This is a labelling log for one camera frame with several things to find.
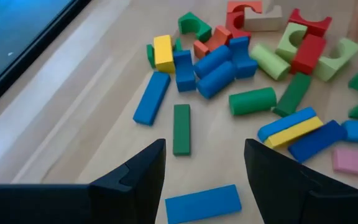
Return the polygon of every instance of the red block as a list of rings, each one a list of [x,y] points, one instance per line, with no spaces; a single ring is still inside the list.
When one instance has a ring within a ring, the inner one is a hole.
[[[288,22],[294,22],[308,27],[306,35],[313,34],[318,37],[323,37],[332,21],[332,17],[326,17],[323,21],[311,22],[304,20],[299,15],[299,9],[294,9]]]
[[[207,42],[202,43],[199,40],[194,42],[194,53],[196,57],[201,59],[218,47],[229,44],[231,38],[233,38],[233,35],[230,31],[228,31],[223,26],[217,26],[215,28],[214,34]]]
[[[262,1],[229,1],[227,3],[227,12],[244,12],[246,7],[250,7],[256,13],[262,13]]]
[[[226,28],[233,34],[233,38],[248,37],[251,33],[243,31],[244,27],[244,11],[228,12],[226,14]]]
[[[290,73],[296,74],[297,72],[302,72],[307,75],[311,74],[325,46],[326,40],[322,37],[311,34],[307,35],[299,46],[295,58],[292,60]]]

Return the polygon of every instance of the yellow rectangular block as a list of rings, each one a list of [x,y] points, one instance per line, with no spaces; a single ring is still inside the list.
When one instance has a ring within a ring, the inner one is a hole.
[[[154,57],[158,71],[175,73],[170,35],[154,37]]]
[[[275,148],[281,146],[291,140],[294,140],[304,134],[307,134],[323,125],[323,122],[318,117],[307,119],[300,122],[286,130],[280,131],[272,136],[269,136],[264,144],[267,147]]]

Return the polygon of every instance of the wooden table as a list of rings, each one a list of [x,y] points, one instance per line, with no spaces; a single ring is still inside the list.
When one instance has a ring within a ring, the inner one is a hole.
[[[282,5],[284,20],[294,7],[305,19],[332,16],[328,50],[340,37],[358,42],[358,1],[276,4]],[[132,120],[152,74],[145,45],[156,35],[177,37],[177,19],[188,11],[215,27],[224,24],[225,10],[222,0],[92,1],[0,99],[0,182],[91,182],[165,138],[167,167],[156,223],[167,222],[165,198],[226,184],[237,185],[242,212],[201,223],[262,223],[247,180],[244,140],[256,138],[258,129],[278,116],[263,112],[234,118],[227,96],[272,86],[280,97],[289,79],[275,82],[259,70],[209,101],[197,92],[179,94],[171,82],[153,127]],[[275,48],[281,34],[253,33],[250,48],[258,42]],[[195,38],[181,39],[190,49]],[[312,106],[325,122],[344,121],[358,104],[358,92],[347,87],[357,72],[358,55],[333,82],[313,79],[300,108]],[[191,157],[172,154],[173,105],[179,103],[191,105]],[[305,165],[358,188],[358,176],[333,172],[331,153],[332,148],[325,150]]]

